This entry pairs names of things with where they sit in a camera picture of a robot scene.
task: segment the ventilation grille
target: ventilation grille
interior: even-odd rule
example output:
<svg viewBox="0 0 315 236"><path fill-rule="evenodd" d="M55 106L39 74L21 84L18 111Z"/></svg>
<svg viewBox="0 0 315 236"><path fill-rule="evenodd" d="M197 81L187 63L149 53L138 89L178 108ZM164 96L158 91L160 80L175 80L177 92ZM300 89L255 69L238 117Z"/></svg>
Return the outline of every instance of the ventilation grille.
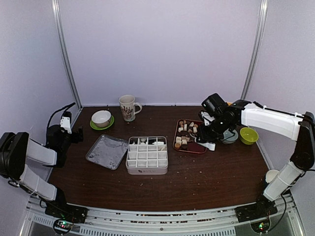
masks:
<svg viewBox="0 0 315 236"><path fill-rule="evenodd" d="M191 234L126 234L126 233L113 233L106 230L91 229L89 227L81 226L80 235L83 236L236 236L234 227L223 230L211 230L203 233Z"/></svg>
<svg viewBox="0 0 315 236"><path fill-rule="evenodd" d="M46 217L42 217L39 215L35 215L33 218L33 221L42 225L46 225L46 226L53 226L53 221L51 219L48 219Z"/></svg>

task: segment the grid organizer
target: grid organizer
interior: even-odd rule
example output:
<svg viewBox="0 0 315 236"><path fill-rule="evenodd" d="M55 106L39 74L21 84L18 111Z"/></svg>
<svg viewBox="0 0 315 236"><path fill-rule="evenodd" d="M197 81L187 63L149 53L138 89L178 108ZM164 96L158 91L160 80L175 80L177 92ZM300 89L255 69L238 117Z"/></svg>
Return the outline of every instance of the grid organizer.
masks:
<svg viewBox="0 0 315 236"><path fill-rule="evenodd" d="M127 168L167 168L165 137L132 137L129 140Z"/></svg>

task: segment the gray tray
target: gray tray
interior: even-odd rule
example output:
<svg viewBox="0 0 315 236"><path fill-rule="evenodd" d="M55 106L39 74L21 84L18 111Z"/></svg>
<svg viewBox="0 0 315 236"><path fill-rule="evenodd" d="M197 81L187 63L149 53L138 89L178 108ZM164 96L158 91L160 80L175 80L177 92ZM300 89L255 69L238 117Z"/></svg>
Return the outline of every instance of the gray tray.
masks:
<svg viewBox="0 0 315 236"><path fill-rule="evenodd" d="M128 141L103 134L94 143L85 158L95 164L115 170L127 150Z"/></svg>

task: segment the white wall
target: white wall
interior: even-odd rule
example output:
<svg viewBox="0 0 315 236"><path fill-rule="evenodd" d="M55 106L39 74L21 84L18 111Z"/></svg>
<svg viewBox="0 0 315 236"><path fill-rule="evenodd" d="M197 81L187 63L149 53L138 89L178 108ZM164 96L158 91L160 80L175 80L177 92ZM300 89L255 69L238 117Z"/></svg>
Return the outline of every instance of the white wall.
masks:
<svg viewBox="0 0 315 236"><path fill-rule="evenodd" d="M239 99L259 0L63 0L61 16L83 105L200 105Z"/></svg>
<svg viewBox="0 0 315 236"><path fill-rule="evenodd" d="M74 101L51 1L0 0L0 6L0 135L26 131L43 143L51 113ZM42 177L49 171L31 167ZM0 236L17 235L28 198L0 177Z"/></svg>
<svg viewBox="0 0 315 236"><path fill-rule="evenodd" d="M248 100L289 111L315 113L315 2L270 0L264 38ZM295 142L259 131L276 169L291 157ZM307 173L293 196L308 236L314 235L315 175Z"/></svg>

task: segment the white storage box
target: white storage box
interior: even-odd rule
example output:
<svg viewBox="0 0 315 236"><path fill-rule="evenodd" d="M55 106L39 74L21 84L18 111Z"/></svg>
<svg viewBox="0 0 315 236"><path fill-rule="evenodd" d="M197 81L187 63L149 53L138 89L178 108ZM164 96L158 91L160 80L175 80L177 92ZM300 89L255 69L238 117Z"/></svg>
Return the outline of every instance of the white storage box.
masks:
<svg viewBox="0 0 315 236"><path fill-rule="evenodd" d="M131 175L163 175L168 157L165 137L131 137L126 160Z"/></svg>

